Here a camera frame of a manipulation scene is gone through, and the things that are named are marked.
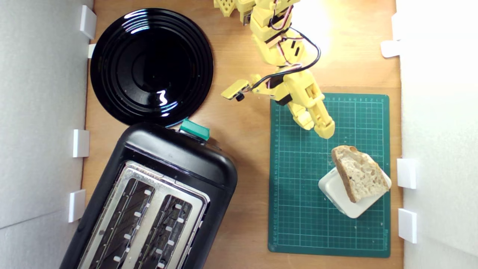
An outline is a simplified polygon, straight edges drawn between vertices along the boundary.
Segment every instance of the black toaster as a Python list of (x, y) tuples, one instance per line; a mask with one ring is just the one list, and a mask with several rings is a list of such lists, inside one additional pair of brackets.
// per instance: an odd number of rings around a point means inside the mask
[(231, 160), (194, 134), (129, 127), (60, 269), (199, 269), (237, 183)]

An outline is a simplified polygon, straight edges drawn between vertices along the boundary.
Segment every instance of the yellow 3d printed part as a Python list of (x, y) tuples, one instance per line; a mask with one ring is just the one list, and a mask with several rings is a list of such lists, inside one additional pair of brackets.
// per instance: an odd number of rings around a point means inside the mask
[[(293, 4), (299, 0), (215, 0), (224, 16), (230, 16), (232, 7), (238, 7), (241, 22), (249, 23), (252, 40), (262, 60), (277, 66), (274, 74), (261, 78), (252, 75), (251, 82), (240, 79), (222, 92), (228, 100), (241, 101), (244, 94), (263, 94), (280, 105), (287, 105), (294, 121), (303, 129), (314, 131), (329, 139), (335, 131), (335, 122), (324, 105), (324, 95), (308, 70), (320, 57), (320, 49), (307, 37), (290, 27)], [(311, 52), (304, 42), (317, 50), (316, 59), (304, 66), (302, 59)]]

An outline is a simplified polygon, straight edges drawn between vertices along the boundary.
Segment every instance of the glossy black plate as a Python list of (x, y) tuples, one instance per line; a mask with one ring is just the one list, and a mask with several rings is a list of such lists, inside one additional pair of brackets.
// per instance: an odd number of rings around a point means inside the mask
[(90, 75), (99, 102), (119, 121), (171, 126), (194, 113), (206, 98), (213, 58), (192, 20), (165, 9), (143, 9), (104, 31)]

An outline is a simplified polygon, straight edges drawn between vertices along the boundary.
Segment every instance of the wooden surface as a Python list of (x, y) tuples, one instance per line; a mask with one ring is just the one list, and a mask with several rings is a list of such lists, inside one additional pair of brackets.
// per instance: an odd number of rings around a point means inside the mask
[[(231, 154), (239, 173), (238, 185), (206, 269), (402, 269), (403, 241), (398, 237), (398, 210), (402, 193), (396, 184), (395, 159), (401, 155), (400, 73), (398, 59), (384, 59), (380, 42), (391, 39), (394, 0), (303, 0), (294, 8), (294, 26), (322, 47), (312, 68), (324, 92), (388, 94), (391, 109), (391, 257), (352, 258), (271, 253), (267, 249), (269, 185), (269, 101), (246, 95), (242, 102), (227, 101), (220, 93), (250, 73), (267, 75), (250, 30), (238, 13), (222, 17), (212, 0), (95, 0), (98, 39), (106, 27), (133, 10), (160, 7), (194, 20), (208, 36), (215, 58), (214, 81), (202, 107), (191, 120), (211, 129), (211, 135)], [(83, 188), (87, 199), (126, 126), (98, 103), (88, 81), (86, 129), (91, 132), (90, 157), (85, 159)]]

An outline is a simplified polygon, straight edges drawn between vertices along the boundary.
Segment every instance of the white square bowl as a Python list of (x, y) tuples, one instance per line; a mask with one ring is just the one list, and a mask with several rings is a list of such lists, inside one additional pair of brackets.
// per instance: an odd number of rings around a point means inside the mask
[[(391, 180), (383, 170), (382, 173), (390, 189)], [(362, 215), (362, 213), (386, 193), (362, 198), (356, 203), (351, 202), (345, 190), (344, 183), (337, 171), (337, 167), (334, 167), (319, 180), (319, 188), (340, 212), (352, 219), (356, 219)]]

